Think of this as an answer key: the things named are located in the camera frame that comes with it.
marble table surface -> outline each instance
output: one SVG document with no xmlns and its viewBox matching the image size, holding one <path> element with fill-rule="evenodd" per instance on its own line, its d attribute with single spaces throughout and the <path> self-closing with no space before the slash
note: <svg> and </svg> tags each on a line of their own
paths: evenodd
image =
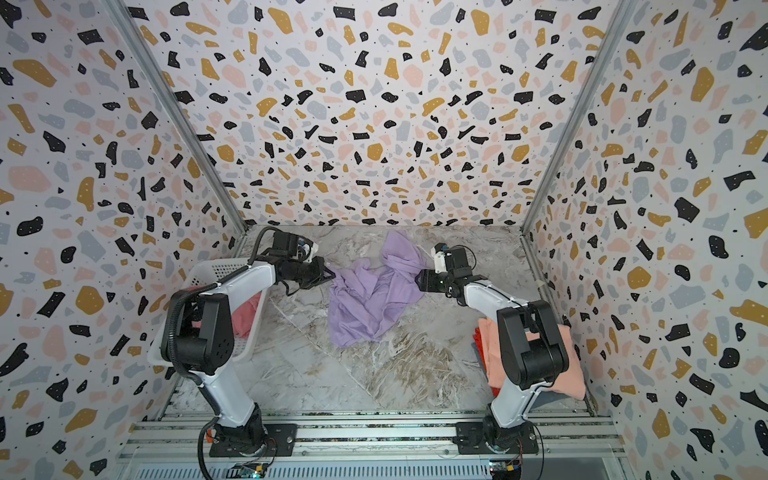
<svg viewBox="0 0 768 480">
<path fill-rule="evenodd" d="M 386 234 L 395 227 L 280 227 L 319 244 L 333 266 L 370 257 L 381 266 Z M 241 250 L 252 250 L 255 227 Z M 518 231 L 507 227 L 398 227 L 422 248 L 428 265 L 436 243 L 464 244 L 477 255 L 475 273 L 527 300 L 540 298 Z M 271 244 L 271 234 L 265 235 Z M 472 348 L 480 314 L 441 293 L 426 294 L 403 313 L 379 343 L 345 349 L 329 338 L 329 284 L 286 297 L 270 290 L 250 361 L 236 364 L 249 395 L 265 410 L 445 411 L 483 410 L 493 400 Z M 565 402 L 563 408 L 574 408 Z M 182 382 L 167 413 L 210 410 L 191 382 Z"/>
</svg>

purple cloth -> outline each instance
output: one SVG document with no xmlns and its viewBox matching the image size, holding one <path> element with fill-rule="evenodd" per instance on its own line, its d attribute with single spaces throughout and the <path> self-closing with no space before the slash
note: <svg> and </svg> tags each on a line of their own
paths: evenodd
<svg viewBox="0 0 768 480">
<path fill-rule="evenodd" d="M 346 347 L 360 340 L 380 341 L 408 305 L 422 298 L 414 279 L 424 267 L 419 249 L 404 235 L 391 231 L 382 248 L 384 266 L 356 260 L 353 268 L 333 269 L 328 327 L 331 341 Z"/>
</svg>

